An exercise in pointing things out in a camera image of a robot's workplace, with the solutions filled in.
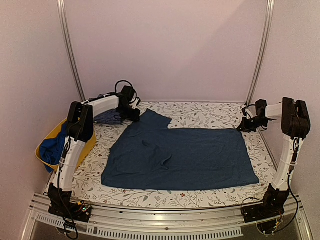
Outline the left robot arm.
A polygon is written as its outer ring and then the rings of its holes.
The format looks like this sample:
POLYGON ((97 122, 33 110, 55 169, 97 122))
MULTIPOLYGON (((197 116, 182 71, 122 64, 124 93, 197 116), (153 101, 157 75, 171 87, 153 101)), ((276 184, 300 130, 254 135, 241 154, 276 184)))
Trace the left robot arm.
POLYGON ((73 174, 83 149, 94 135, 94 118, 104 112, 116 110, 120 119, 138 122, 141 112, 137 105, 140 101, 133 85, 122 79, 115 84, 113 92, 71 104, 57 176, 48 190, 51 206, 63 217, 70 217, 75 211, 70 202, 73 174))

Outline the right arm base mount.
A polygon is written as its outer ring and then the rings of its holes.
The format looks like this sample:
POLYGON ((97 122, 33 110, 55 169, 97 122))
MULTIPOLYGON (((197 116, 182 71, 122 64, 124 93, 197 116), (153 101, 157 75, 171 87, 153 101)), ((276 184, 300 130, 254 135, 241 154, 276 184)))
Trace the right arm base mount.
POLYGON ((253 200, 253 197, 246 198, 241 206, 240 212, 245 223, 251 223, 280 216, 285 213, 284 205, 290 194, 289 189, 279 190, 270 184, 259 204, 243 206, 246 200, 253 200))

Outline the left aluminium frame post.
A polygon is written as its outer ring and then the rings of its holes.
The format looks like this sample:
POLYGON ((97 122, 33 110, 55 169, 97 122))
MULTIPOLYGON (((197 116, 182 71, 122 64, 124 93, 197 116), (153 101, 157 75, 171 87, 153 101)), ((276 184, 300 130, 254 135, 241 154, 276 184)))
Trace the left aluminium frame post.
POLYGON ((67 19, 67 11, 66 11, 66 4, 64 0, 57 0, 57 9, 58 9, 58 14, 59 14, 59 21, 61 25, 61 30, 62 30, 62 36, 66 48, 66 53, 67 57, 69 60, 72 76, 75 82, 75 87, 77 90, 77 93, 79 95, 79 98, 81 101, 84 101, 86 99, 85 93, 83 90, 83 86, 80 80, 80 75, 79 71, 77 68, 77 63, 76 63, 76 58, 72 46, 72 40, 71 40, 71 35, 69 31, 69 26, 68 26, 68 19, 67 19))

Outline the aluminium frame post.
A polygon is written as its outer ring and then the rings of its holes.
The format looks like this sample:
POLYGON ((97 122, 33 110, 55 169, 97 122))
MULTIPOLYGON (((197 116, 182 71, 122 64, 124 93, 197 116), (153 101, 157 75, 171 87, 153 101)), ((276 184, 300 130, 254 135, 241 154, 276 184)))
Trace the aluminium frame post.
POLYGON ((274 6, 275 1, 274 0, 267 0, 266 1, 266 11, 265 11, 265 18, 264 18, 264 24, 263 24, 263 31, 262 31, 262 37, 260 41, 258 56, 256 60, 256 64, 253 71, 253 76, 251 80, 251 84, 249 87, 249 92, 245 101, 245 104, 248 106, 252 103, 254 94, 258 85, 259 77, 261 74, 268 41, 270 37, 270 31, 272 27, 272 21, 273 21, 273 13, 274 13, 274 6))
POLYGON ((59 21, 61 25, 61 30, 62 30, 62 36, 66 48, 66 53, 67 57, 69 60, 72 76, 75 82, 75 87, 77 90, 77 93, 79 95, 79 98, 81 101, 84 101, 86 99, 85 93, 83 90, 83 86, 80 80, 80 75, 79 71, 77 68, 77 63, 76 63, 76 58, 72 46, 72 40, 71 40, 71 35, 69 31, 69 26, 68 26, 68 19, 67 19, 67 11, 66 11, 66 4, 64 0, 57 0, 57 9, 58 9, 58 14, 59 14, 59 21))

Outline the teal blue t-shirt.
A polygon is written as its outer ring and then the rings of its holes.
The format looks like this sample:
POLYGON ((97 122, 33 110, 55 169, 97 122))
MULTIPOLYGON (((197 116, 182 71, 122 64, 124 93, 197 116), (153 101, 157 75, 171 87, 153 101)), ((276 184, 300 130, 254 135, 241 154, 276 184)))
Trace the teal blue t-shirt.
POLYGON ((259 182, 236 129, 169 128, 148 109, 111 147, 101 183, 111 188, 201 191, 259 182))

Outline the floral tablecloth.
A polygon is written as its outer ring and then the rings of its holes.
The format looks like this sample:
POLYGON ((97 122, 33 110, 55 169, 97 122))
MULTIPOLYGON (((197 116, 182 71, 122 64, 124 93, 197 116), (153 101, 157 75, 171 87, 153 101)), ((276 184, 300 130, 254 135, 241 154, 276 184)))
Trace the floral tablecloth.
MULTIPOLYGON (((242 104, 202 102, 143 102, 139 105, 171 119, 170 128, 235 129, 242 119, 242 104)), ((72 182, 72 198, 108 205, 190 209, 228 207, 262 199, 272 182, 276 168, 260 133, 244 133, 243 138, 251 160, 257 184, 199 191, 136 190, 112 188, 101 183, 110 148, 127 128, 121 125, 95 125, 96 143, 77 168, 72 182)))

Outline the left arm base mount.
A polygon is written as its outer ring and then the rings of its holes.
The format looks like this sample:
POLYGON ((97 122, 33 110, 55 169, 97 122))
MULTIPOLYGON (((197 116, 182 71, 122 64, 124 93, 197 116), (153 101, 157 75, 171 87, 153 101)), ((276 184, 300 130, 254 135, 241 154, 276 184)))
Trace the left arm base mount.
POLYGON ((89 222, 92 212, 91 205, 86 204, 83 200, 79 203, 71 202, 71 191, 63 191, 51 183, 47 194, 50 199, 48 210, 50 214, 84 223, 89 222))

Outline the folded blue checkered shirt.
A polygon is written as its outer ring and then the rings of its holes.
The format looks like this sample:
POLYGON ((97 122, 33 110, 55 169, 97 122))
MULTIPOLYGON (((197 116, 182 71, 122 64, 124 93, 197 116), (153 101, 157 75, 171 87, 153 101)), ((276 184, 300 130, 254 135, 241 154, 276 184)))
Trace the folded blue checkered shirt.
POLYGON ((122 117, 117 109, 120 107, 120 95, 117 93, 101 94, 91 102, 93 121, 97 124, 119 125, 122 117))

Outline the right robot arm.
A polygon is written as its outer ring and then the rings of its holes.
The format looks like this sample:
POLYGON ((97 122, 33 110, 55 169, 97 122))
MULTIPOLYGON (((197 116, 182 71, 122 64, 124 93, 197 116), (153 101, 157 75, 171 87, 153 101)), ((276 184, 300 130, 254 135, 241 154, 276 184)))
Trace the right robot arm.
POLYGON ((311 121, 306 102, 283 97, 282 101, 268 105, 260 99, 253 105, 256 116, 247 113, 248 106, 242 108, 242 121, 237 127, 240 132, 257 132, 266 129, 268 123, 280 119, 283 133, 283 148, 276 174, 264 194, 258 213, 262 218, 269 218, 282 208, 291 193, 292 176, 297 165, 300 150, 311 130, 311 121))

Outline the royal blue garment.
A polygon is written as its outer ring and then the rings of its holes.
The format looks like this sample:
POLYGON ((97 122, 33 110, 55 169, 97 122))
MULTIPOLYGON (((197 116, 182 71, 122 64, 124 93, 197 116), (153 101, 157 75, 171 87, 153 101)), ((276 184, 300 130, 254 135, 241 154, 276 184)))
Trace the royal blue garment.
POLYGON ((37 156, 43 162, 48 173, 52 173, 58 169, 65 147, 66 136, 67 122, 64 120, 39 145, 37 156))

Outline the front aluminium rail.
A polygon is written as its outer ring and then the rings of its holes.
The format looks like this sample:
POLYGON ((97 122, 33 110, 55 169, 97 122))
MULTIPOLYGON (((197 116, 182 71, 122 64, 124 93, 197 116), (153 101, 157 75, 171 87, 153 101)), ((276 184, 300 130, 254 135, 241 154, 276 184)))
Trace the front aluminium rail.
POLYGON ((298 198, 288 198, 276 233, 260 232, 271 219, 245 222, 240 206, 143 209, 92 204, 88 222, 77 223, 81 240, 312 240, 298 198))

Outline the right aluminium frame post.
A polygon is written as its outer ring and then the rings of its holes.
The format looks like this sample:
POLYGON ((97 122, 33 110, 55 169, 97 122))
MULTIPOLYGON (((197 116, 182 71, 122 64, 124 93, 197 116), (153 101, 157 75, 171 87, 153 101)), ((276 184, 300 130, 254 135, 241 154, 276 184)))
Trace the right aluminium frame post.
POLYGON ((253 71, 253 76, 251 80, 251 84, 249 87, 249 92, 245 101, 245 104, 248 106, 252 103, 254 94, 258 85, 259 77, 261 74, 268 41, 270 37, 270 31, 272 27, 272 21, 273 21, 273 13, 274 13, 274 6, 275 1, 274 0, 267 0, 266 1, 266 11, 265 11, 265 18, 264 18, 264 24, 263 24, 263 31, 262 31, 262 37, 260 41, 258 56, 256 60, 256 64, 253 71))

